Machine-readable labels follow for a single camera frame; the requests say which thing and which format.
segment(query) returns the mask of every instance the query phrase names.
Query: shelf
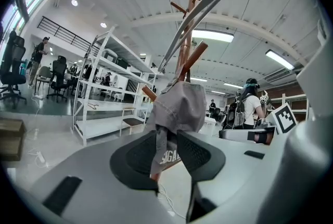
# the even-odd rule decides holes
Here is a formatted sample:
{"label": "shelf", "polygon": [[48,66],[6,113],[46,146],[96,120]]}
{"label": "shelf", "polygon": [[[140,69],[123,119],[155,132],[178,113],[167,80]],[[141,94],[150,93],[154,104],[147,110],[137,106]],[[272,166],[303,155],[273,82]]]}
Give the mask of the shelf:
{"label": "shelf", "polygon": [[[97,43],[102,45],[104,38],[107,36],[107,33],[99,36]],[[129,49],[125,44],[122,43],[116,36],[113,34],[110,35],[109,40],[105,45],[105,49],[110,49],[114,51],[119,57],[124,58],[131,66],[145,73],[155,73],[147,64],[145,64],[139,56],[137,56],[131,49]]]}
{"label": "shelf", "polygon": [[151,85],[150,82],[144,80],[143,78],[140,78],[139,76],[137,76],[136,74],[133,74],[132,72],[130,72],[129,70],[126,70],[124,68],[122,68],[121,66],[118,66],[116,63],[113,63],[109,60],[107,60],[106,58],[104,57],[101,57],[99,59],[99,62],[98,64],[101,66],[101,67],[104,67],[106,69],[109,69],[111,71],[113,71],[114,73],[117,73],[121,76],[124,76],[130,80],[133,80],[135,82],[139,82],[139,83],[144,83],[144,84],[148,84],[148,85]]}
{"label": "shelf", "polygon": [[[125,91],[123,89],[118,89],[118,88],[115,88],[115,87],[104,86],[104,85],[100,85],[100,84],[97,84],[97,83],[89,83],[86,80],[80,80],[80,82],[83,83],[83,84],[88,84],[89,86],[95,87],[95,88],[98,88],[98,89],[111,90],[111,91],[115,91],[115,92],[118,92],[118,93],[127,93],[127,94],[137,95],[134,92]],[[147,97],[146,95],[143,95],[143,94],[138,94],[137,96]]]}
{"label": "shelf", "polygon": [[304,114],[306,114],[306,109],[292,109],[291,111],[293,113],[304,113]]}
{"label": "shelf", "polygon": [[293,96],[286,96],[286,100],[289,100],[289,101],[306,100],[306,94],[299,94],[299,95],[293,95]]}
{"label": "shelf", "polygon": [[[84,98],[78,98],[78,101],[83,104]],[[87,111],[122,111],[124,109],[135,109],[134,104],[120,103],[120,102],[108,102],[89,99],[88,103],[95,105],[96,109],[87,106]]]}
{"label": "shelf", "polygon": [[281,97],[281,98],[272,98],[271,101],[272,101],[272,102],[279,102],[279,101],[282,101],[282,97]]}
{"label": "shelf", "polygon": [[[272,112],[272,111],[274,111],[274,110],[272,110],[272,109],[267,109],[267,111],[268,112]],[[291,110],[293,113],[304,113],[304,114],[306,114],[306,109],[292,109]]]}
{"label": "shelf", "polygon": [[[142,118],[138,118],[133,115],[127,115],[124,117],[113,117],[113,118],[100,118],[100,119],[90,119],[86,121],[86,133],[85,137],[87,139],[101,136],[107,133],[115,132],[121,128],[129,127],[122,119],[126,118],[136,118],[140,121],[144,121]],[[83,120],[76,121],[76,125],[80,128],[83,133]]]}

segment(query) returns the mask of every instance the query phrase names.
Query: white shelving unit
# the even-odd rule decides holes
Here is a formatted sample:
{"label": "white shelving unit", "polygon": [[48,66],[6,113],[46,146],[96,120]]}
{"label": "white shelving unit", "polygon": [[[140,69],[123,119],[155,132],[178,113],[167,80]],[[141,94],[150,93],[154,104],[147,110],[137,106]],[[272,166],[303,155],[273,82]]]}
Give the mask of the white shelving unit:
{"label": "white shelving unit", "polygon": [[282,104],[285,103],[289,103],[290,107],[291,107],[291,103],[293,101],[302,101],[302,100],[306,100],[306,109],[292,109],[291,111],[294,114],[306,114],[306,118],[308,116],[308,112],[309,112],[309,101],[306,99],[306,94],[298,94],[298,95],[293,95],[293,96],[286,96],[285,93],[282,94],[282,97],[279,98],[273,98],[271,99],[272,103],[274,102],[281,102]]}
{"label": "white shelving unit", "polygon": [[[82,68],[90,60],[92,63],[92,70],[88,80],[82,79],[83,69],[79,75],[78,85],[76,87],[75,99],[74,99],[74,112],[73,112],[73,128],[78,132],[83,140],[83,145],[87,145],[87,139],[108,134],[119,130],[121,136],[121,130],[123,128],[129,127],[123,120],[126,118],[135,118],[143,123],[146,121],[148,103],[143,103],[143,97],[147,97],[142,92],[142,87],[144,85],[153,86],[155,83],[156,73],[144,63],[139,56],[137,56],[131,49],[129,49],[125,44],[123,44],[114,34],[114,27],[110,29],[109,32],[97,36],[90,48],[88,49]],[[96,56],[92,54],[92,47],[96,49],[99,48]],[[132,67],[136,68],[140,72],[140,76],[132,73],[128,69],[125,69],[116,63],[102,57],[102,52],[105,48],[114,51],[118,57],[121,57],[129,63]],[[132,81],[138,83],[136,92],[126,91],[123,89],[118,89],[110,86],[103,86],[97,83],[93,83],[94,74],[97,68],[105,68],[114,72],[115,74],[126,77]],[[153,74],[154,77],[148,81],[149,75]],[[87,84],[87,89],[85,97],[78,98],[80,84]],[[134,103],[119,103],[119,102],[109,102],[109,101],[99,101],[94,99],[89,99],[89,95],[93,88],[111,90],[118,93],[131,94],[134,96]],[[82,120],[77,120],[76,117],[78,113],[83,109]],[[87,120],[88,111],[119,111],[121,116],[111,117],[111,118],[99,118]],[[130,115],[124,115],[125,111],[130,111]]]}

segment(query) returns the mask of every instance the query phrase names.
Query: gray floor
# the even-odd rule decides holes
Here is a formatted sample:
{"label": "gray floor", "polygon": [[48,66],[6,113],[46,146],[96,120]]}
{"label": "gray floor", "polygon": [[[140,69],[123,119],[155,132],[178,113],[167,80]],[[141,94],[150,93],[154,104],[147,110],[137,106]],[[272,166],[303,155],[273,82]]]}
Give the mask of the gray floor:
{"label": "gray floor", "polygon": [[[10,99],[0,101],[0,111],[13,112],[13,113],[23,113],[23,114],[36,114],[37,110],[39,115],[53,115],[53,116],[72,116],[73,115],[73,105],[74,105],[74,96],[67,96],[67,91],[65,92],[65,96],[67,97],[67,101],[62,98],[58,98],[59,102],[56,102],[56,98],[54,96],[49,97],[49,99],[44,99],[39,101],[34,98],[37,102],[32,100],[32,96],[34,94],[34,89],[28,88],[28,84],[19,85],[19,89],[21,91],[21,95],[27,99],[27,104],[24,103],[23,100],[20,100],[17,104],[16,109],[13,109],[12,102]],[[40,90],[37,94],[46,97],[48,92],[48,84],[41,85]],[[103,97],[101,95],[90,95],[90,99],[100,100],[100,101],[113,101],[112,98]]]}
{"label": "gray floor", "polygon": [[[72,130],[72,104],[59,103],[46,100],[40,101],[41,109],[36,115],[37,105],[34,109],[30,109],[32,114],[19,114],[8,111],[0,111],[0,116],[5,118],[22,119],[26,127],[26,134],[23,142],[21,161],[5,162],[3,166],[8,170],[8,174],[12,178],[14,184],[29,191],[32,184],[43,174],[48,172],[54,166],[65,160],[68,156],[75,153],[83,147],[82,140],[76,131]],[[54,116],[55,111],[64,113],[63,116]],[[200,132],[209,134],[207,128],[203,127]],[[220,126],[214,127],[214,136],[218,136]],[[129,135],[129,128],[123,129],[122,135]],[[105,141],[116,140],[119,137],[119,131],[99,136],[88,140],[87,144],[97,144]],[[36,158],[36,153],[40,151],[45,158],[46,163],[42,164]],[[168,200],[163,195],[159,195],[158,201],[162,203],[166,210],[173,216],[174,223],[185,223],[185,219],[178,216],[174,212],[182,216],[186,216],[189,196],[190,196],[190,176],[185,169],[183,163],[164,171],[161,175],[159,183],[160,190],[163,187],[172,200],[173,208],[171,208]]]}

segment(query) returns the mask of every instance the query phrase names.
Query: black office chair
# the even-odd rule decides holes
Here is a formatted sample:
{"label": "black office chair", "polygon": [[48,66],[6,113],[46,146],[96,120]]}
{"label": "black office chair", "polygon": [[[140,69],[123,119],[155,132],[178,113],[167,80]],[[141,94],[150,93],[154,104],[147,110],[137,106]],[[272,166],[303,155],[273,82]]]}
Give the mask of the black office chair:
{"label": "black office chair", "polygon": [[25,84],[26,82],[25,76],[20,75],[20,65],[24,62],[22,61],[22,57],[25,53],[24,39],[20,36],[16,36],[12,41],[12,45],[7,44],[7,47],[10,48],[6,48],[4,60],[1,65],[0,79],[3,84],[7,84],[8,86],[5,87],[0,93],[5,91],[8,91],[8,93],[4,93],[0,100],[11,98],[13,108],[16,108],[16,99],[23,99],[25,100],[25,103],[27,103],[27,99],[22,97],[20,92],[14,92],[19,91],[17,85]]}
{"label": "black office chair", "polygon": [[63,56],[61,58],[58,58],[58,60],[53,61],[52,64],[52,79],[51,79],[51,84],[48,86],[48,92],[51,88],[54,90],[54,93],[52,94],[47,94],[46,98],[48,99],[50,96],[56,96],[57,97],[57,103],[58,103],[58,97],[67,98],[60,93],[61,89],[66,89],[67,85],[63,82],[63,78],[65,75],[65,71],[67,68],[66,65],[66,59]]}
{"label": "black office chair", "polygon": [[220,115],[221,110],[217,107],[214,109],[211,118],[215,119],[217,122],[221,121],[222,115]]}

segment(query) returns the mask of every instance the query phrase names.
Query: headset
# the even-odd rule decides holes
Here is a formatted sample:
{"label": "headset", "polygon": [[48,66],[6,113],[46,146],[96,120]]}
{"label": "headset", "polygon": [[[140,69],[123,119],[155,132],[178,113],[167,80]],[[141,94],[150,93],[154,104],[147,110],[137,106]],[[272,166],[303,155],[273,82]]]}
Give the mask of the headset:
{"label": "headset", "polygon": [[253,87],[259,89],[259,88],[260,88],[260,85],[258,84],[258,82],[257,82],[257,83],[251,83],[252,80],[255,80],[255,82],[257,82],[256,79],[254,79],[254,78],[250,78],[250,79],[248,79],[248,80],[246,81],[246,83],[244,84],[243,88],[247,88],[247,87],[251,87],[251,86],[253,86]]}

